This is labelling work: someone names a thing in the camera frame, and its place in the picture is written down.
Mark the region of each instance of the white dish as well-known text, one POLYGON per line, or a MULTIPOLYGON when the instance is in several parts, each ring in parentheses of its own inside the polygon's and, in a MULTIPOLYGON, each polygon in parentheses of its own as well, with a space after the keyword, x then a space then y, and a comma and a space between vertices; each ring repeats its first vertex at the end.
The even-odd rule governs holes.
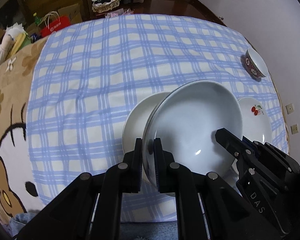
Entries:
POLYGON ((191 171, 223 176, 234 161, 215 139, 216 130, 223 127, 242 139, 240 106, 225 86, 199 80, 174 90, 154 109, 143 133, 143 166, 149 181, 156 186, 154 157, 149 153, 155 138, 161 138, 163 150, 191 171))
MULTIPOLYGON (((157 106, 169 92, 159 92, 140 101, 129 113, 122 131, 122 149, 124 153, 134 150, 136 138, 142 138, 147 120, 157 106)), ((142 167, 142 178, 149 182, 144 168, 142 167)))
MULTIPOLYGON (((242 113, 242 134, 250 141, 258 141, 264 144, 265 142, 272 143, 272 129, 269 116, 262 104, 252 98, 245 97, 238 100, 242 113), (261 106, 258 115, 254 115, 251 111, 253 106, 261 106)), ((234 161, 232 168, 239 174, 237 160, 234 161)))

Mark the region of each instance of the bed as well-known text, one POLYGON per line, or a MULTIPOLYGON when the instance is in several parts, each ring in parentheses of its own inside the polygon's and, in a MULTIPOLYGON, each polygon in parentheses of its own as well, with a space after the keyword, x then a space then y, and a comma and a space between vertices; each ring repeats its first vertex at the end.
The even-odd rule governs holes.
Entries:
MULTIPOLYGON (((122 128, 133 107, 198 79, 259 100, 273 145, 288 153, 271 77, 257 81, 243 67, 249 46, 215 23, 140 14, 71 25, 23 48, 0 66, 0 221, 39 211, 80 173, 121 162, 122 128)), ((148 183, 123 196, 122 222, 176 218, 174 198, 148 183)))

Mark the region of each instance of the table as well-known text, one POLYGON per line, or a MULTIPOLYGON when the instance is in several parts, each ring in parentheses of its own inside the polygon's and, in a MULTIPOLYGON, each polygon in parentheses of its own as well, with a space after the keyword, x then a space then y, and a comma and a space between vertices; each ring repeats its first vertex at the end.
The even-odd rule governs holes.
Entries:
MULTIPOLYGON (((99 174, 122 161, 122 128, 143 98, 198 79, 225 85, 265 107, 273 145, 288 152, 270 77, 254 80, 238 32, 189 17, 129 15, 84 22, 53 33, 34 69, 27 141, 39 197, 49 203, 82 172, 99 174)), ((173 197, 142 183, 125 194, 123 222, 176 220, 173 197)))

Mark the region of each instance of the red patterned bowl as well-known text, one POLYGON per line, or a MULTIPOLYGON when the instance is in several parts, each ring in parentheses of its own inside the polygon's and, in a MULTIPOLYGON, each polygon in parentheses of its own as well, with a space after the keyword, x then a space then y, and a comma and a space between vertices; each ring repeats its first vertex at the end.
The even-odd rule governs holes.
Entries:
POLYGON ((253 48, 247 49, 245 58, 246 65, 254 76, 262 78, 269 75, 266 63, 253 48))

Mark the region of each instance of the stacked plates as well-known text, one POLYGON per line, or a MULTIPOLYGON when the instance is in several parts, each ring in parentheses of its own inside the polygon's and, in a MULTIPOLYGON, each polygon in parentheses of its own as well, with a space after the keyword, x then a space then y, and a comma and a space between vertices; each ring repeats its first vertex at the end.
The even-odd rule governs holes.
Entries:
POLYGON ((141 101, 129 114, 123 128, 124 153, 134 149, 135 139, 143 138, 143 166, 155 186, 152 142, 161 138, 165 151, 191 171, 209 171, 223 176, 234 158, 215 141, 215 132, 226 128, 242 139, 242 114, 235 96, 222 84, 199 80, 173 92, 161 92, 141 101))

